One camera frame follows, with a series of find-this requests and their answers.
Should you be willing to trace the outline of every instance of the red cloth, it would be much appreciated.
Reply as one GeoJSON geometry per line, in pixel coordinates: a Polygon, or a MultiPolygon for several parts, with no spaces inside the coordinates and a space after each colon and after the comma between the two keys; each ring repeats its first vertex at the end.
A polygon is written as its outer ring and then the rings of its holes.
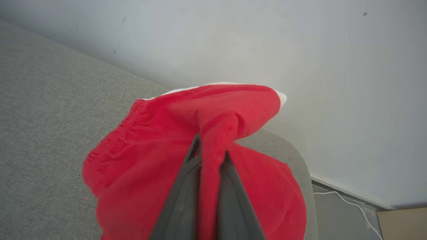
{"type": "Polygon", "coordinates": [[[303,239],[305,203],[289,167],[234,143],[256,132],[279,108],[278,94],[258,85],[207,85],[137,100],[83,166],[84,180],[98,197],[103,238],[148,238],[200,132],[198,238],[216,239],[219,167],[228,149],[267,239],[303,239]]]}

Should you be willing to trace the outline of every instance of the gray upholstery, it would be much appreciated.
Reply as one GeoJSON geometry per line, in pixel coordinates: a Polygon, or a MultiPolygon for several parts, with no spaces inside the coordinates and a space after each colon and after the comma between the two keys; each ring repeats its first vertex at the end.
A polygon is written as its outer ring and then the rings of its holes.
{"type": "MultiPolygon", "coordinates": [[[[166,91],[0,21],[0,238],[99,238],[83,161],[137,98],[166,91]]],[[[255,149],[290,166],[307,204],[305,239],[317,239],[301,156],[266,131],[256,134],[255,149]]]]}

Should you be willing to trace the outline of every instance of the wall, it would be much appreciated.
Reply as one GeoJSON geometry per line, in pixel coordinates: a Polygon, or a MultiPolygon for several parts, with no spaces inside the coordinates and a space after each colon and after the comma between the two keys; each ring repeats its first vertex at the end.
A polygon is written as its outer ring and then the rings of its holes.
{"type": "Polygon", "coordinates": [[[404,207],[427,203],[426,10],[422,0],[3,0],[0,16],[169,88],[276,88],[288,102],[266,128],[312,174],[404,207]]]}

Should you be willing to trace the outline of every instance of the cable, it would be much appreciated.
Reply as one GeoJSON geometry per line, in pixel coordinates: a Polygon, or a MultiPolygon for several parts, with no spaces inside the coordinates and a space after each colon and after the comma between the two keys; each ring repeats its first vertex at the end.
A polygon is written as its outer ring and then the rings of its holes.
{"type": "Polygon", "coordinates": [[[362,215],[363,215],[363,217],[365,218],[365,221],[368,223],[368,225],[372,228],[372,230],[374,230],[374,232],[378,235],[378,237],[379,237],[381,240],[383,240],[383,238],[381,237],[381,235],[380,235],[380,233],[378,232],[378,230],[377,230],[377,229],[375,229],[375,228],[372,226],[372,224],[368,221],[368,218],[366,218],[365,212],[363,212],[363,209],[362,209],[359,205],[346,201],[346,200],[345,200],[344,198],[342,198],[342,196],[341,196],[338,192],[336,192],[336,191],[324,192],[324,193],[316,192],[316,193],[313,193],[313,194],[321,194],[321,195],[324,195],[324,194],[330,194],[330,193],[336,193],[336,194],[338,195],[338,197],[339,197],[339,198],[341,198],[341,200],[342,200],[342,201],[345,201],[346,203],[348,203],[348,204],[350,204],[350,205],[353,205],[353,206],[358,207],[358,208],[360,209],[360,211],[362,212],[362,215]]]}

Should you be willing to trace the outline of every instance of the white trim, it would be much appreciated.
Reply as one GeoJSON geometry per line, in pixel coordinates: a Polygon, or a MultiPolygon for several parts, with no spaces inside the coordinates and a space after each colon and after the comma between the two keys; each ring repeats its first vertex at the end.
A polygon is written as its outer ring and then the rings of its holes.
{"type": "Polygon", "coordinates": [[[363,194],[363,193],[361,193],[359,191],[356,191],[356,190],[350,189],[348,187],[342,186],[342,185],[340,185],[340,184],[338,184],[338,183],[336,183],[334,181],[331,181],[331,180],[329,180],[327,178],[321,177],[321,176],[319,176],[317,174],[310,173],[310,177],[311,177],[311,180],[313,180],[313,181],[316,181],[318,183],[321,183],[323,185],[326,185],[328,187],[331,187],[333,189],[341,191],[341,192],[343,192],[345,194],[357,197],[359,199],[362,199],[363,201],[372,203],[374,205],[380,206],[380,207],[388,209],[388,210],[397,210],[397,208],[395,208],[393,206],[390,206],[390,205],[388,205],[388,204],[386,204],[386,203],[384,203],[384,202],[382,202],[380,200],[377,200],[375,198],[369,197],[369,196],[367,196],[367,195],[365,195],[365,194],[363,194]]]}
{"type": "MultiPolygon", "coordinates": [[[[246,83],[237,83],[237,82],[212,82],[212,83],[208,83],[208,84],[206,84],[204,86],[208,86],[208,85],[246,85],[246,83]]],[[[161,96],[166,95],[166,94],[172,94],[172,93],[180,92],[180,91],[186,91],[186,90],[190,90],[190,89],[195,89],[195,88],[199,88],[199,87],[200,86],[190,87],[190,88],[174,89],[172,91],[169,91],[167,93],[162,94],[161,96]]],[[[285,104],[285,102],[287,100],[287,97],[286,97],[286,95],[284,93],[279,92],[279,91],[277,91],[275,89],[273,89],[273,90],[276,92],[277,96],[279,96],[280,108],[282,108],[283,104],[285,104]]],[[[142,100],[151,100],[151,99],[154,99],[154,98],[156,98],[156,97],[152,97],[152,98],[141,98],[141,99],[142,100]]]]}

